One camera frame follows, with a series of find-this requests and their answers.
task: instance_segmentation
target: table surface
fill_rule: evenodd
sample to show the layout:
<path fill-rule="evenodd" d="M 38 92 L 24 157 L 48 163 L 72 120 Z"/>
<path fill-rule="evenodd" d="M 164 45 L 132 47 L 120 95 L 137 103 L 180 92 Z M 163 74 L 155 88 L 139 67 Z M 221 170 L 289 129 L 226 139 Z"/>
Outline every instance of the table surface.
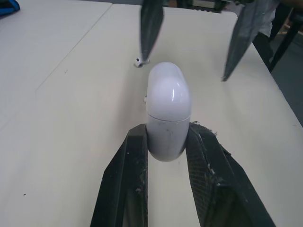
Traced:
<path fill-rule="evenodd" d="M 19 12 L 0 19 L 0 129 L 111 6 L 77 0 L 18 3 Z"/>
<path fill-rule="evenodd" d="M 137 69 L 139 11 L 112 5 L 0 131 L 1 226 L 89 226 L 103 171 L 146 121 L 148 73 L 162 61 L 181 68 L 191 119 L 217 132 L 276 225 L 302 226 L 303 128 L 254 46 L 221 82 L 236 16 L 165 9 L 151 63 Z M 148 165 L 149 226 L 199 226 L 186 154 Z"/>

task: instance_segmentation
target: gray floor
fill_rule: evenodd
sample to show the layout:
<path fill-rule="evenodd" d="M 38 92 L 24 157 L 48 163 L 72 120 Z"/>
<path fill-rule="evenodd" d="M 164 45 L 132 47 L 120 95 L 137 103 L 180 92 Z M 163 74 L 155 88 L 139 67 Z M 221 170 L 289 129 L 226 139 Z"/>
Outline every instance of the gray floor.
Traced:
<path fill-rule="evenodd" d="M 271 44 L 274 51 L 283 38 L 278 35 L 274 39 Z M 295 37 L 271 75 L 303 126 L 303 35 Z"/>

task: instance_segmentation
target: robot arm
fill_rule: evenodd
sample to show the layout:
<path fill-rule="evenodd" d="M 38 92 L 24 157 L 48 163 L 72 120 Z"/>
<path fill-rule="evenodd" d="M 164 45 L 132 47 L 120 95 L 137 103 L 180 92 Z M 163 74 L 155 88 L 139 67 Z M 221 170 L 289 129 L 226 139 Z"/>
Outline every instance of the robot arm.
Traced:
<path fill-rule="evenodd" d="M 244 7 L 233 30 L 229 46 L 223 81 L 227 81 L 247 48 L 261 28 L 263 15 L 269 0 L 234 0 Z M 184 5 L 187 0 L 178 1 Z M 227 1 L 217 0 L 218 9 Z M 162 0 L 144 0 L 141 8 L 141 52 L 143 61 L 148 60 L 152 48 L 159 35 L 164 13 Z"/>
<path fill-rule="evenodd" d="M 107 166 L 91 227 L 148 226 L 147 130 L 141 124 Z M 190 124 L 189 181 L 201 227 L 274 227 L 242 167 L 207 128 Z"/>

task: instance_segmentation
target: blue object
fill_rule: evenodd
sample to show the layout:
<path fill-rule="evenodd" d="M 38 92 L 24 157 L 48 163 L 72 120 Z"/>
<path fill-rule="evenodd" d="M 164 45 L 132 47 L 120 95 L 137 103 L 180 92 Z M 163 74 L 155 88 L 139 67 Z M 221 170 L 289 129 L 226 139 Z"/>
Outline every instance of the blue object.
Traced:
<path fill-rule="evenodd" d="M 20 6 L 15 0 L 0 1 L 0 16 L 19 11 Z"/>

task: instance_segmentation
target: white earbud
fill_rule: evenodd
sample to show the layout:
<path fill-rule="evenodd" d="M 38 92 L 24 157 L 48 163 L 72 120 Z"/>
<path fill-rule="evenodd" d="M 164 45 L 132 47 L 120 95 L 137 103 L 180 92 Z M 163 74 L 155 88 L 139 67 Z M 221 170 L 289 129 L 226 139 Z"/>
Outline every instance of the white earbud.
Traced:
<path fill-rule="evenodd" d="M 143 65 L 147 65 L 151 62 L 151 60 L 143 61 L 141 58 L 136 58 L 134 61 L 134 66 L 137 68 L 141 68 Z"/>

